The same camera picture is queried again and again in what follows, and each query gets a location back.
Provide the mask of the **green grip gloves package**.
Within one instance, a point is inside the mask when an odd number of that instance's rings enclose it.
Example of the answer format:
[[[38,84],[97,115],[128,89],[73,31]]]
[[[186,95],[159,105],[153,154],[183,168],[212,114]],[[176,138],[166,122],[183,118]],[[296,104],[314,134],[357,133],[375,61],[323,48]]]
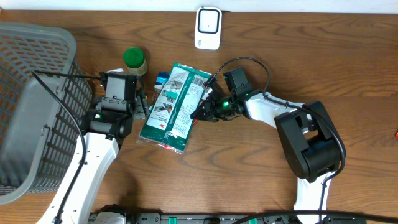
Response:
[[[173,64],[142,127],[139,141],[183,153],[193,126],[190,115],[200,104],[205,94],[203,84],[209,78],[208,72]]]

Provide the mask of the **green lid white jar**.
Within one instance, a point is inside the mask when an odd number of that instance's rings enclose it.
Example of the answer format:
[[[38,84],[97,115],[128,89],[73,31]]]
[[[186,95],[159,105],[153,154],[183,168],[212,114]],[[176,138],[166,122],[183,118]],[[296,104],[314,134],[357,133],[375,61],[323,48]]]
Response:
[[[131,75],[143,76],[147,73],[148,66],[144,52],[138,47],[131,47],[123,53],[123,60]]]

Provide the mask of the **red dustpan brush package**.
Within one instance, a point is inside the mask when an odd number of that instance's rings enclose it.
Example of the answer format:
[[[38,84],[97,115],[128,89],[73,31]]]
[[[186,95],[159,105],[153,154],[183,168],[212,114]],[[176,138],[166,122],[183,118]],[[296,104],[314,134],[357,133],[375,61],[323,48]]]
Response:
[[[161,93],[163,86],[167,83],[170,74],[167,72],[159,72],[154,85],[153,103],[156,102],[157,97]]]

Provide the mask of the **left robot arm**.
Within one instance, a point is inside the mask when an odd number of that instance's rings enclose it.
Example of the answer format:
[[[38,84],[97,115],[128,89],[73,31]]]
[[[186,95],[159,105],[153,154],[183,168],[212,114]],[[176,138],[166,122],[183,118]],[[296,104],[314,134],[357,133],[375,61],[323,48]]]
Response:
[[[102,180],[136,119],[149,114],[142,77],[101,72],[105,89],[77,124],[80,137],[58,191],[39,223],[88,223]]]

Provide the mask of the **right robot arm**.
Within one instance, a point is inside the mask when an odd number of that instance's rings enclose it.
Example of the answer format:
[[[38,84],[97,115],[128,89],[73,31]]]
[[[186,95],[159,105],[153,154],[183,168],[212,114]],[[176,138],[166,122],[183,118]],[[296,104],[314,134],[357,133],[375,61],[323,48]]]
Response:
[[[298,178],[296,210],[326,209],[329,184],[345,166],[344,144],[320,101],[293,103],[259,90],[210,93],[191,119],[217,122],[244,116],[276,128],[286,161]]]

